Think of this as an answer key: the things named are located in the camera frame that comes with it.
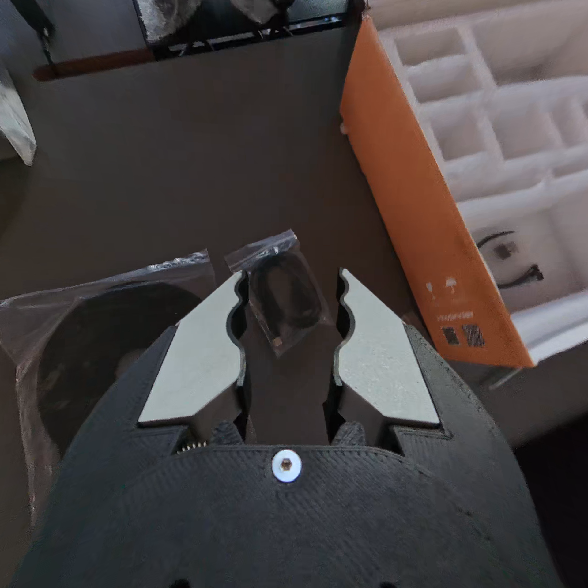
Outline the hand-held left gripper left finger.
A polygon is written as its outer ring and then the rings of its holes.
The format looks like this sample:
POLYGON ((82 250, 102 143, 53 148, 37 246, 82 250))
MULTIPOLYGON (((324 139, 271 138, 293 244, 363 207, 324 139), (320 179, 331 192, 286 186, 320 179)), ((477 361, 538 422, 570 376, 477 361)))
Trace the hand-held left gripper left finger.
POLYGON ((240 341, 247 329, 248 276, 234 273, 176 325, 138 425, 186 425, 199 443, 220 422, 246 439, 251 383, 240 341))

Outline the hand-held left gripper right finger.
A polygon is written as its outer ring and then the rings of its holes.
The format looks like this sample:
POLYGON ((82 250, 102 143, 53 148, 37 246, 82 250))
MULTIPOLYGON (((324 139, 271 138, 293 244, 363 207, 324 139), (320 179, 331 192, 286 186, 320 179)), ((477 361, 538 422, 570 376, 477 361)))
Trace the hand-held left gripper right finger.
POLYGON ((438 429, 442 422, 407 326, 348 269, 340 268, 334 350, 327 399, 327 437, 357 422, 367 443, 383 443, 391 426, 438 429))

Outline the clear bag with black cable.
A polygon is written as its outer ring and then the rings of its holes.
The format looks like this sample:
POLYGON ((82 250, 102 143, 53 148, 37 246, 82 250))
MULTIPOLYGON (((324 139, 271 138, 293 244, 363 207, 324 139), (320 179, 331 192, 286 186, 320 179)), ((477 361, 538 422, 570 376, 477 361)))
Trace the clear bag with black cable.
POLYGON ((249 305, 276 357, 316 327, 334 325, 293 230, 242 246, 224 260, 232 273, 246 273, 249 305))

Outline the orange white foam-lined box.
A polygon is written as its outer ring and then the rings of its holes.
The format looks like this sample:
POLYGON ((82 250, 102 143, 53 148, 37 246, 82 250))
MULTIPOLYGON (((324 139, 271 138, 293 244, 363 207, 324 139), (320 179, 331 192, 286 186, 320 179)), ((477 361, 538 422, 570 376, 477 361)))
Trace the orange white foam-lined box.
POLYGON ((587 1, 362 14, 340 106, 424 325, 450 360, 587 342, 587 1))

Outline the dark grey desk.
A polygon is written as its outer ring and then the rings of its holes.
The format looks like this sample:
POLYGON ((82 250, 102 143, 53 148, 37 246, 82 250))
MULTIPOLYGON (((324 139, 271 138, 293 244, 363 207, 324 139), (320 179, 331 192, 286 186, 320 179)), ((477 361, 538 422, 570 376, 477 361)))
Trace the dark grey desk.
MULTIPOLYGON (((138 47, 118 1, 48 6, 63 39, 55 56, 138 47)), ((224 254, 292 228, 332 309, 337 268, 349 268, 396 312, 413 300, 366 181, 338 128, 349 29, 297 40, 38 82, 35 33, 1 1, 1 62, 25 103, 33 166, 1 164, 1 299, 65 288, 208 248, 218 283, 224 254)), ((300 442, 313 395, 325 391, 334 328, 320 327, 275 359, 247 331, 261 442, 300 442)), ((484 405, 515 445, 587 414, 587 344, 515 376, 484 405)))

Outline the clear bag black round plate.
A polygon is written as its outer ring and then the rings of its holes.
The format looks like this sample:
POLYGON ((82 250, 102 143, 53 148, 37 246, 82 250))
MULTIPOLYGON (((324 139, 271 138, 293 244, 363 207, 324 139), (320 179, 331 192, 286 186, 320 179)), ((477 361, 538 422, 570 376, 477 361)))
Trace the clear bag black round plate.
POLYGON ((31 527, 58 466, 108 388, 216 288, 204 249, 61 289, 1 300, 1 348, 15 365, 31 527))

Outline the folded clear plastic bag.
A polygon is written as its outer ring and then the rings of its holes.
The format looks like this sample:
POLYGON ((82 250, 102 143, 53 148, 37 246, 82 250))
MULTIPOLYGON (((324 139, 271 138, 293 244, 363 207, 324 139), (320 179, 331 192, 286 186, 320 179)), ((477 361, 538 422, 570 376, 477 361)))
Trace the folded clear plastic bag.
POLYGON ((8 70, 1 65, 1 160, 19 156, 32 166, 37 149, 31 122, 8 70))

